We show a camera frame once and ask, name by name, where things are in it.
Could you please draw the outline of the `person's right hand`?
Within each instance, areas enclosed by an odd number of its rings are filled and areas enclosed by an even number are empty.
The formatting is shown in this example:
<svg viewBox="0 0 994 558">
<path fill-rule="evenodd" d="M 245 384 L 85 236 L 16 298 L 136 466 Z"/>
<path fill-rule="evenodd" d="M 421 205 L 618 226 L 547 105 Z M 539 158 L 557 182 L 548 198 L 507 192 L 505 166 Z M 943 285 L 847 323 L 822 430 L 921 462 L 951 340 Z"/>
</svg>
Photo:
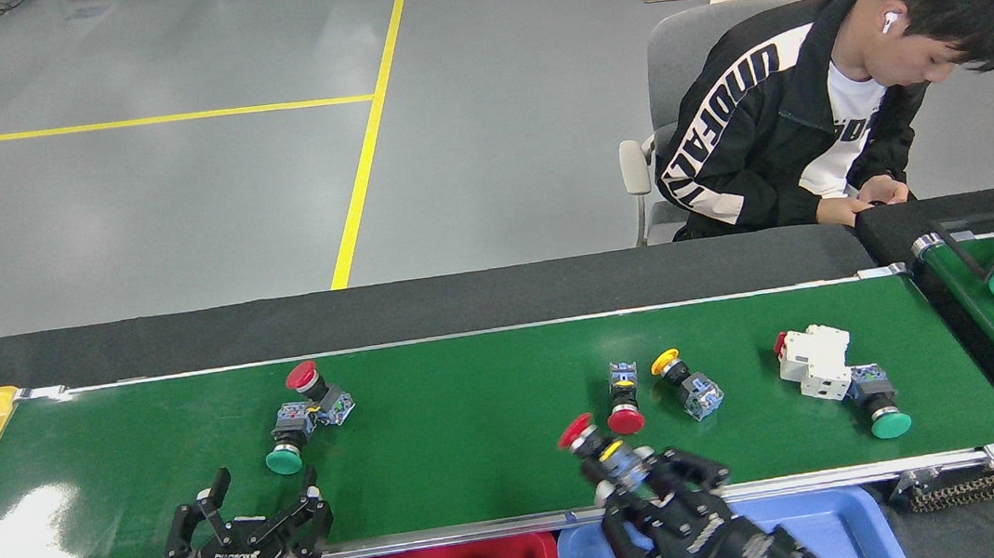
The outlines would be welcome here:
<svg viewBox="0 0 994 558">
<path fill-rule="evenodd" d="M 818 200 L 815 209 L 816 224 L 854 227 L 855 218 L 860 212 L 872 209 L 872 202 L 864 202 L 856 197 L 833 197 Z"/>
</svg>

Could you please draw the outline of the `person's left hand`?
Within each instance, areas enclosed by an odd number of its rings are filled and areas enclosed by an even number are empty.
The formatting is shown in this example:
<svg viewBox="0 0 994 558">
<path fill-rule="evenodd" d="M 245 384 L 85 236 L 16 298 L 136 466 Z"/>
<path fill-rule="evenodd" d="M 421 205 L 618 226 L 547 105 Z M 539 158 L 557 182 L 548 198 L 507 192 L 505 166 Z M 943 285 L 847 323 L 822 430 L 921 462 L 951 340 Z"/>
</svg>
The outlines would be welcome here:
<svg viewBox="0 0 994 558">
<path fill-rule="evenodd" d="M 861 202 L 878 205 L 906 203 L 910 189 L 905 182 L 894 179 L 890 174 L 873 176 L 862 183 L 858 199 Z"/>
</svg>

